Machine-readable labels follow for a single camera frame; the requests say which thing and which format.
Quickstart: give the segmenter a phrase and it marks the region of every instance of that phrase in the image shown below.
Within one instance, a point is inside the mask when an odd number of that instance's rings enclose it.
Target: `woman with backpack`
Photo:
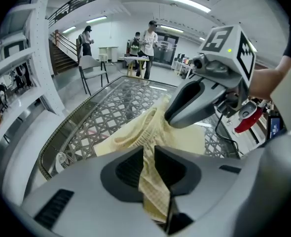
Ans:
[[[91,26],[87,26],[85,27],[84,32],[80,35],[81,44],[83,46],[83,56],[84,55],[92,56],[90,44],[93,44],[94,41],[90,39],[91,31],[92,31]]]

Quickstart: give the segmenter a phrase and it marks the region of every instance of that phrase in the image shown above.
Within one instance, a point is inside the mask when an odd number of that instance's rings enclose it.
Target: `cable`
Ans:
[[[241,155],[244,155],[244,154],[239,150],[239,145],[238,145],[238,143],[237,143],[235,140],[231,140],[231,139],[229,139],[229,138],[225,138],[225,137],[223,137],[222,135],[218,134],[217,129],[218,129],[218,126],[219,126],[219,124],[220,124],[220,122],[221,122],[222,117],[223,117],[223,114],[221,114],[221,116],[220,116],[220,118],[219,118],[219,120],[218,120],[218,123],[217,123],[217,125],[216,125],[216,127],[215,127],[216,135],[217,135],[220,139],[222,139],[222,140],[226,140],[226,141],[230,141],[230,142],[232,142],[232,143],[235,145],[235,147],[236,147],[236,153],[237,153],[237,154],[240,153]]]
[[[123,72],[120,71],[120,68],[117,67],[117,63],[113,63],[113,62],[112,62],[111,64],[115,65],[116,69],[117,69],[120,73],[122,73],[123,75],[127,75],[127,73],[123,73]]]

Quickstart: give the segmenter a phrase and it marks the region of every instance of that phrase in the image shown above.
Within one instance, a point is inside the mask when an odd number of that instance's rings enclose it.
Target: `shelf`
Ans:
[[[0,61],[0,77],[3,76],[6,72],[8,72],[10,69],[13,69],[13,66],[27,60],[34,51],[35,51],[34,48],[29,47],[7,57],[4,60],[1,60]]]
[[[36,4],[23,4],[13,7],[4,17],[0,25],[0,40],[24,29],[30,14],[36,9]]]
[[[19,98],[15,99],[3,113],[0,123],[0,141],[13,122],[22,114],[26,108],[36,99],[43,95],[39,87],[33,87],[26,91]]]
[[[63,117],[44,110],[30,125],[13,151],[6,168],[2,193],[11,202],[20,205],[39,152]]]
[[[35,3],[22,4],[22,5],[18,5],[18,6],[11,8],[11,10],[9,10],[8,14],[21,12],[21,11],[31,12],[34,9],[36,9]]]

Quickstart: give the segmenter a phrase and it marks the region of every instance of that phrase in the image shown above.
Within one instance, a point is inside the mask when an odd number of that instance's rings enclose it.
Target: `stair railing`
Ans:
[[[59,45],[63,45],[67,50],[69,50],[71,53],[73,53],[77,57],[77,50],[76,45],[71,42],[69,39],[64,37],[61,33],[58,31],[55,31],[54,33],[50,34],[51,41],[59,47]]]
[[[63,6],[61,6],[59,9],[57,9],[56,12],[54,12],[49,18],[49,27],[51,27],[53,24],[55,24],[58,20],[63,18],[65,15],[70,13],[71,11],[96,0],[70,0]]]

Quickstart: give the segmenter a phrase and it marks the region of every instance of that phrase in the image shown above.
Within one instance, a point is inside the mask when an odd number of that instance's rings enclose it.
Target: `checkered towel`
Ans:
[[[168,125],[164,113],[169,102],[165,96],[146,112],[130,121],[105,141],[95,146],[97,156],[142,145],[144,168],[140,175],[139,190],[144,194],[144,209],[152,219],[166,222],[170,192],[154,165],[154,146],[203,154],[205,136],[201,127],[191,125],[175,129]]]

